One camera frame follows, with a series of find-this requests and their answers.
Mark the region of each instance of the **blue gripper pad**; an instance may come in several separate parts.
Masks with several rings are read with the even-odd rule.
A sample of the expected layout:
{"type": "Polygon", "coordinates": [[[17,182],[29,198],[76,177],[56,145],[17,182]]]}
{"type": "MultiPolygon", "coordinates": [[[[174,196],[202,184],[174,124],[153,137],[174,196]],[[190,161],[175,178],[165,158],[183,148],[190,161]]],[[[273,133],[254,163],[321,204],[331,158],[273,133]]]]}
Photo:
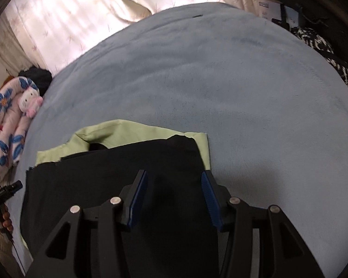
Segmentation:
{"type": "Polygon", "coordinates": [[[127,226],[130,229],[134,227],[139,220],[139,214],[142,210],[143,200],[147,192],[147,186],[148,186],[148,176],[147,176],[147,172],[144,172],[143,176],[141,177],[139,181],[132,203],[129,207],[129,221],[127,226]]]}
{"type": "Polygon", "coordinates": [[[210,179],[206,172],[202,173],[201,186],[202,192],[205,196],[207,209],[209,210],[210,217],[212,219],[213,226],[217,227],[218,231],[222,231],[224,223],[222,221],[220,213],[220,204],[215,195],[212,183],[210,182],[210,179]]]}

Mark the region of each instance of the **stuffed toy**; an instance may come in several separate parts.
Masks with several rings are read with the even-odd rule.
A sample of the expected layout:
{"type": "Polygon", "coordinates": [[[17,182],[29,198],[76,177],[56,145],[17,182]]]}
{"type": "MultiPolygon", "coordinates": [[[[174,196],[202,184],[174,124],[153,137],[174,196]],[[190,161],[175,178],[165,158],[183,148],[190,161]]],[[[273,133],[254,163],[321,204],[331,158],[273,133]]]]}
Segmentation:
{"type": "Polygon", "coordinates": [[[28,118],[35,117],[37,111],[42,106],[44,100],[40,97],[39,92],[32,87],[29,87],[23,92],[22,97],[19,99],[19,109],[26,113],[28,118]]]}
{"type": "Polygon", "coordinates": [[[31,101],[38,96],[39,90],[33,81],[21,76],[12,79],[0,90],[0,181],[21,159],[32,121],[22,110],[27,112],[30,103],[33,104],[31,101]]]}

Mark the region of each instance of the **light blue blanket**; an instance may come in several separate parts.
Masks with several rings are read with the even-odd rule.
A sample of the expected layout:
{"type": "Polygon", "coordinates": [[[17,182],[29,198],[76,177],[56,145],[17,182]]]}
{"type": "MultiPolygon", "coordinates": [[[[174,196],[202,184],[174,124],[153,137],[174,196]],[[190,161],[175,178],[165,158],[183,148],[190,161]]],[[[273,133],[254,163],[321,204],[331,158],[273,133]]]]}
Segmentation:
{"type": "MultiPolygon", "coordinates": [[[[281,27],[219,3],[162,11],[70,64],[44,98],[15,179],[26,182],[37,151],[107,120],[205,132],[220,184],[278,204],[327,278],[347,264],[348,88],[281,27]]],[[[9,203],[17,247],[23,195],[9,203]]]]}

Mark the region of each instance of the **blue flower pattern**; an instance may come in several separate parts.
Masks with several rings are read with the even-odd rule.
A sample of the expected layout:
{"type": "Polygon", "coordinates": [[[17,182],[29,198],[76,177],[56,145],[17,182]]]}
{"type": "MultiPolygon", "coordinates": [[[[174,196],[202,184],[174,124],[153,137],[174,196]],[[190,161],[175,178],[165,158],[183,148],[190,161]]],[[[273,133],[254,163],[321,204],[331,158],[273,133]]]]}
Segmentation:
{"type": "Polygon", "coordinates": [[[13,138],[12,143],[16,144],[19,143],[17,145],[17,147],[14,149],[14,153],[13,153],[13,160],[15,160],[16,158],[18,158],[18,156],[21,154],[21,152],[23,151],[24,148],[24,140],[25,137],[23,135],[17,135],[13,138]]]}
{"type": "Polygon", "coordinates": [[[0,140],[0,149],[4,153],[4,156],[0,158],[0,166],[5,166],[9,163],[9,147],[3,141],[0,140]]]}
{"type": "Polygon", "coordinates": [[[13,89],[8,88],[5,91],[5,94],[1,94],[0,93],[0,112],[4,111],[6,112],[6,110],[11,106],[11,98],[10,95],[12,94],[13,89]]]}
{"type": "MultiPolygon", "coordinates": [[[[36,91],[38,91],[39,89],[37,88],[37,86],[33,83],[33,81],[29,78],[19,78],[19,82],[21,84],[21,88],[23,90],[27,90],[29,87],[32,87],[33,89],[35,89],[36,91]]],[[[0,113],[6,112],[6,110],[8,108],[10,108],[11,106],[11,95],[13,93],[13,89],[12,88],[8,88],[4,95],[0,93],[0,113]]],[[[9,164],[9,152],[12,149],[13,144],[18,143],[18,145],[16,146],[16,148],[14,149],[14,153],[13,153],[13,159],[17,159],[24,148],[24,141],[26,139],[26,135],[27,135],[27,131],[25,133],[25,136],[23,135],[17,135],[15,137],[13,137],[13,134],[11,134],[9,136],[8,139],[8,145],[6,145],[3,141],[0,140],[0,149],[1,151],[4,153],[4,155],[0,158],[0,166],[7,166],[9,164]]]]}

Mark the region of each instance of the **black cloth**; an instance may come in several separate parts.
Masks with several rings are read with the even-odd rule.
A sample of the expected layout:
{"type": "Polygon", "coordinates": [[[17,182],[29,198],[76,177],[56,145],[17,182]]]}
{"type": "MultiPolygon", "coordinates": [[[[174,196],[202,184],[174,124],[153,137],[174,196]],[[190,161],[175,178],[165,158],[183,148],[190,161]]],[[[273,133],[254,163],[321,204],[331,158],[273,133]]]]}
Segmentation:
{"type": "Polygon", "coordinates": [[[89,151],[93,151],[93,150],[101,150],[101,149],[107,149],[107,147],[105,147],[103,144],[101,143],[90,143],[89,145],[89,151]]]}
{"type": "Polygon", "coordinates": [[[348,63],[348,26],[316,0],[278,0],[298,11],[307,20],[305,27],[312,28],[327,39],[335,54],[348,63]]]}
{"type": "Polygon", "coordinates": [[[320,53],[348,87],[348,64],[334,54],[331,44],[311,28],[293,27],[291,33],[320,53]]]}
{"type": "Polygon", "coordinates": [[[43,97],[52,82],[52,74],[45,69],[32,66],[26,71],[19,72],[18,76],[23,76],[31,79],[39,88],[40,96],[43,97]]]}
{"type": "Polygon", "coordinates": [[[204,165],[196,142],[183,136],[78,153],[28,171],[21,233],[33,257],[71,206],[98,206],[119,195],[140,169],[149,176],[141,217],[123,233],[131,277],[217,277],[204,165]]]}

